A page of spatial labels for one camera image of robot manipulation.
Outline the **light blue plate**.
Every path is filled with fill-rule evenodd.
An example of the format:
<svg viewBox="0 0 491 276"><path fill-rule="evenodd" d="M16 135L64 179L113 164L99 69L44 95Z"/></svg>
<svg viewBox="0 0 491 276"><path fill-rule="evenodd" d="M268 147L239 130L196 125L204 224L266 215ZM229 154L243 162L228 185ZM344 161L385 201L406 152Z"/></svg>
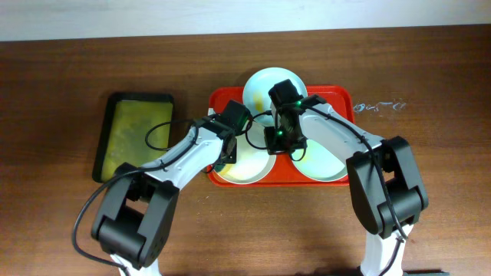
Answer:
<svg viewBox="0 0 491 276"><path fill-rule="evenodd" d="M292 82L298 94L303 97L308 96L307 88L298 75L285 68L268 67L254 73L244 86L242 102L251 115L255 116L272 109L269 91L275 84L285 80Z"/></svg>

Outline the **white plate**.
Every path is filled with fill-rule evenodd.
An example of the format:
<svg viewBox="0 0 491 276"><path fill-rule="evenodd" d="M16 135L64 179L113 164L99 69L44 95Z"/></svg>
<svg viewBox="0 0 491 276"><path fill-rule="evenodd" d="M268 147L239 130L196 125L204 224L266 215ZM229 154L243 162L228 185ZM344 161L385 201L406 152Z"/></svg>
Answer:
<svg viewBox="0 0 491 276"><path fill-rule="evenodd" d="M223 182L237 185L248 185L265 178L275 165L276 156L269 155L266 149L256 149L265 146L264 126L253 123L251 129L241 136L237 136L236 162L225 164L216 172Z"/></svg>

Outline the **green and yellow sponge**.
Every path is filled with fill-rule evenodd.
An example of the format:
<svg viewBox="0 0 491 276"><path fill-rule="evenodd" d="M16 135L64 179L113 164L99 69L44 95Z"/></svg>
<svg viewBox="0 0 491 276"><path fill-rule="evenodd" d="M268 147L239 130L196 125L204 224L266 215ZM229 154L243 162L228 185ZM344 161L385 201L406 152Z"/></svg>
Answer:
<svg viewBox="0 0 491 276"><path fill-rule="evenodd" d="M214 170L219 173L219 172L221 172L224 169L224 167L225 167L224 164L219 164L219 165L216 165L215 166L215 169Z"/></svg>

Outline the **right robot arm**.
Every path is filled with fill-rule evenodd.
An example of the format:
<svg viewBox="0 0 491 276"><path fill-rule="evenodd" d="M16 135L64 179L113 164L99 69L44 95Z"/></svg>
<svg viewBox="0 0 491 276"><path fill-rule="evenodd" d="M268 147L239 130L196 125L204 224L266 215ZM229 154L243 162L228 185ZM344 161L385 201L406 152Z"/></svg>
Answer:
<svg viewBox="0 0 491 276"><path fill-rule="evenodd" d="M313 94L302 96L290 80L274 84L273 126L265 128L270 155L306 151L309 140L344 162L351 203L367 232L361 275L402 275L408 235L429 205L409 143L362 130Z"/></svg>

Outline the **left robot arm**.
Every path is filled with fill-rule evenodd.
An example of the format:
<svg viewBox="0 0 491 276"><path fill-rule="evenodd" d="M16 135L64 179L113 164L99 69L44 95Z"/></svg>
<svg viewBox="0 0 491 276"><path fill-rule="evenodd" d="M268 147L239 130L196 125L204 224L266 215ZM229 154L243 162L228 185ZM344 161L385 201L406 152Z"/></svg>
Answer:
<svg viewBox="0 0 491 276"><path fill-rule="evenodd" d="M245 105L230 100L222 113L195 120L160 158L140 167L124 163L103 184L91 236L103 251L126 260L118 265L121 274L155 262L169 237L180 191L206 167L236 161L236 137L249 117Z"/></svg>

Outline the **red plastic tray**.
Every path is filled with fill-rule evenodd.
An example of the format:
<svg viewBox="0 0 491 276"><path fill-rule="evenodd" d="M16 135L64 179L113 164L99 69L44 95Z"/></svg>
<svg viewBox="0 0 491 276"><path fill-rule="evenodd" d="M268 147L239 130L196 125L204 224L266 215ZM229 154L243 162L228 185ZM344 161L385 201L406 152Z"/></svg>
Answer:
<svg viewBox="0 0 491 276"><path fill-rule="evenodd" d="M242 102L242 92L244 87L221 87L214 91L209 98L208 113L222 112L229 100ZM351 96L342 87L320 85L307 86L308 96L317 94L326 99L334 110L345 119L354 123L354 111L352 108ZM245 179L242 172L232 173L232 167L239 165L239 148L237 149L237 163L228 164L230 169L226 172L224 168L221 172L211 172L209 179L218 186L223 187L293 187L293 186L347 186L348 173L346 166L325 148L317 143L308 141L308 148L305 157L300 162L291 161L288 155L277 155L265 157L269 158L266 167L258 175ZM315 160L327 162L320 165L322 171L309 169L310 165L315 165Z"/></svg>

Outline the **black tray with yellow liquid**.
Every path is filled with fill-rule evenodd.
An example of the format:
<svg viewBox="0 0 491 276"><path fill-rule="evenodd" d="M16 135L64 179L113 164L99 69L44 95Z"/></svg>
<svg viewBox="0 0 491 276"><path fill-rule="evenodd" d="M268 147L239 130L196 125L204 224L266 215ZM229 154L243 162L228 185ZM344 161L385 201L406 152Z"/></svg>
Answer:
<svg viewBox="0 0 491 276"><path fill-rule="evenodd" d="M141 166L170 145L173 97L169 94L115 92L107 99L92 179L106 182L123 163Z"/></svg>

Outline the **light green plate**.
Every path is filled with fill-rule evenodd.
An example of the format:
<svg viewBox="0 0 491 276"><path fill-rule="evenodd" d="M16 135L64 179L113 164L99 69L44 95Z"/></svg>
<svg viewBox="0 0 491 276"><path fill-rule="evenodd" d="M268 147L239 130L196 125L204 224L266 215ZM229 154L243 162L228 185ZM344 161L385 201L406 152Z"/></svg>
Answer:
<svg viewBox="0 0 491 276"><path fill-rule="evenodd" d="M307 140L306 150L295 150L291 158L301 174L319 182L334 182L348 175L346 165L313 140Z"/></svg>

